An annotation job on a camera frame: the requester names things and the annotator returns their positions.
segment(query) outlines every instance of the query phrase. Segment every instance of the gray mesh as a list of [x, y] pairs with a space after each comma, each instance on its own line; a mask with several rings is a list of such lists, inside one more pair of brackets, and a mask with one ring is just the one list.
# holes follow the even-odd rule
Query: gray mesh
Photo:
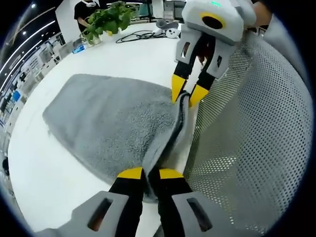
[[194, 191], [220, 204], [236, 227], [263, 234], [298, 188], [312, 120], [312, 99], [297, 72], [250, 34], [226, 75], [200, 102], [184, 175]]

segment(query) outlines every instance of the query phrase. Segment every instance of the white device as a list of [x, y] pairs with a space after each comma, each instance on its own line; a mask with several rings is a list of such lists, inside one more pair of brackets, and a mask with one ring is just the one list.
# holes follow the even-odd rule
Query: white device
[[81, 0], [87, 7], [95, 7], [97, 4], [92, 1], [92, 2], [86, 2], [84, 0]]
[[166, 36], [170, 39], [178, 38], [180, 31], [178, 29], [169, 29], [166, 30]]

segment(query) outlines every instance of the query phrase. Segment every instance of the green led light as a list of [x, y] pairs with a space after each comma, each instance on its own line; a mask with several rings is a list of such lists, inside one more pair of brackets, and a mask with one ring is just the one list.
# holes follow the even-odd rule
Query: green led light
[[215, 1], [211, 1], [211, 4], [213, 4], [215, 6], [221, 6], [221, 4], [219, 4], [218, 2], [215, 2]]

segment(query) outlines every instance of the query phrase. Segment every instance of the white wall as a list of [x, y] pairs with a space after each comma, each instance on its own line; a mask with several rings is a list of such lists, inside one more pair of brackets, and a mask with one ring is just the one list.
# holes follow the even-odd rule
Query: white wall
[[153, 16], [155, 18], [163, 18], [163, 0], [153, 1]]
[[63, 0], [55, 14], [61, 33], [66, 43], [79, 39], [80, 30], [74, 19], [75, 6], [80, 0]]

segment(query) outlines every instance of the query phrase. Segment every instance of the potted plant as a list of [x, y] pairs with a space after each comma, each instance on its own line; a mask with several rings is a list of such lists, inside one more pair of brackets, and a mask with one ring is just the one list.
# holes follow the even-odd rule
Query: potted plant
[[135, 6], [117, 1], [110, 5], [108, 9], [96, 10], [91, 16], [87, 17], [90, 24], [82, 33], [82, 37], [89, 44], [95, 45], [99, 42], [100, 36], [104, 32], [108, 35], [117, 34], [119, 28], [123, 31], [130, 24], [130, 18], [135, 12]]

